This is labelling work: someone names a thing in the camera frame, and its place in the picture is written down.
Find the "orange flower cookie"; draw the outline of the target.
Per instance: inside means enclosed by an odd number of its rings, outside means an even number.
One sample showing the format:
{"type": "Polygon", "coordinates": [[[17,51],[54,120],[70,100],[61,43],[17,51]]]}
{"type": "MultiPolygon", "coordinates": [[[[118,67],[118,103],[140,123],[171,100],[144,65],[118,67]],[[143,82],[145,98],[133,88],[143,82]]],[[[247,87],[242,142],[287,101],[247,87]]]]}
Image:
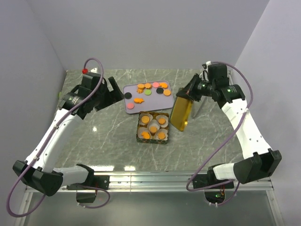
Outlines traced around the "orange flower cookie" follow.
{"type": "Polygon", "coordinates": [[[166,138],[166,134],[164,132],[157,133],[157,139],[164,140],[166,138]]]}

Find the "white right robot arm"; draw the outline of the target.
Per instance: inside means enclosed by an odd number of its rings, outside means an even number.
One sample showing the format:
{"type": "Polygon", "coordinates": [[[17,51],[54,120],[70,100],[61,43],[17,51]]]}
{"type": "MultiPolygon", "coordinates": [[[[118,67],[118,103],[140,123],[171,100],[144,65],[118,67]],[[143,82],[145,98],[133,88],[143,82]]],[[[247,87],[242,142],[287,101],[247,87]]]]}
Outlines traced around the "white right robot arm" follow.
{"type": "Polygon", "coordinates": [[[246,100],[239,85],[230,84],[228,67],[230,64],[219,61],[203,64],[202,74],[195,74],[176,93],[169,120],[179,131],[184,131],[193,103],[200,101],[202,97],[210,97],[230,121],[234,129],[230,138],[238,138],[244,159],[209,167],[207,189],[218,188],[234,180],[239,184],[246,184],[268,178],[282,159],[281,153],[270,147],[254,122],[249,111],[252,100],[246,100]]]}

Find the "metal tongs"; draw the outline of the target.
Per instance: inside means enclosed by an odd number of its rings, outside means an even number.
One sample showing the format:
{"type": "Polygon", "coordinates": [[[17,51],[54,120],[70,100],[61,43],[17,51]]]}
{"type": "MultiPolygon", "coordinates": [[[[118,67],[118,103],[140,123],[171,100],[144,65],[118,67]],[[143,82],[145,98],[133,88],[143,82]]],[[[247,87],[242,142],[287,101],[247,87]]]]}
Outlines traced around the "metal tongs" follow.
{"type": "Polygon", "coordinates": [[[199,116],[199,114],[201,113],[205,103],[207,101],[207,97],[204,97],[201,101],[200,101],[200,104],[199,106],[197,105],[197,103],[195,103],[192,107],[192,110],[191,110],[191,118],[192,119],[195,119],[199,116]]]}

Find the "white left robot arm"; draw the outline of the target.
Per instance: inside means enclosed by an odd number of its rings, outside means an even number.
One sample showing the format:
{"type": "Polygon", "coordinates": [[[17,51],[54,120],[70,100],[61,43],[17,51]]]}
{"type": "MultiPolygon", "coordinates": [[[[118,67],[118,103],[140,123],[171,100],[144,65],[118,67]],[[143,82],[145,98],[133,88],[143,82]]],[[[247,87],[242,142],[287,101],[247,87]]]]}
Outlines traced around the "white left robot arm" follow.
{"type": "Polygon", "coordinates": [[[25,161],[16,161],[13,171],[24,184],[46,196],[52,196],[62,186],[72,184],[90,189],[95,183],[92,168],[84,164],[56,168],[55,164],[67,139],[87,114],[92,110],[104,109],[123,98],[113,77],[103,79],[100,74],[87,72],[81,84],[63,96],[55,118],[38,146],[25,161]]]}

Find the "green gold cookie tin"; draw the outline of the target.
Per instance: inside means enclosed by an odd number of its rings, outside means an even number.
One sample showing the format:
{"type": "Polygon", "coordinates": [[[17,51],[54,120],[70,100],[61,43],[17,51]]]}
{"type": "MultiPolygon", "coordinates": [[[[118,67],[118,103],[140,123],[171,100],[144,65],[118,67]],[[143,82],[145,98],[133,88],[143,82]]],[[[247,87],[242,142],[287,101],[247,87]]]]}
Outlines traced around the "green gold cookie tin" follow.
{"type": "Polygon", "coordinates": [[[139,112],[136,130],[138,143],[166,145],[169,138],[169,114],[139,112]]]}

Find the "gold tin lid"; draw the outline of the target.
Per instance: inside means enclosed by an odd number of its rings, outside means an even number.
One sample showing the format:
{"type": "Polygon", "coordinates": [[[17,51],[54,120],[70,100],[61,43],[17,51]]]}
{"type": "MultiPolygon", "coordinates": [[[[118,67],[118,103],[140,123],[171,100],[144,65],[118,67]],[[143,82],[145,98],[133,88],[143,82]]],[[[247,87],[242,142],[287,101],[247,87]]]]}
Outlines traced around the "gold tin lid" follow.
{"type": "Polygon", "coordinates": [[[179,131],[184,131],[188,124],[193,101],[185,96],[176,95],[174,106],[170,115],[170,123],[179,131]]]}

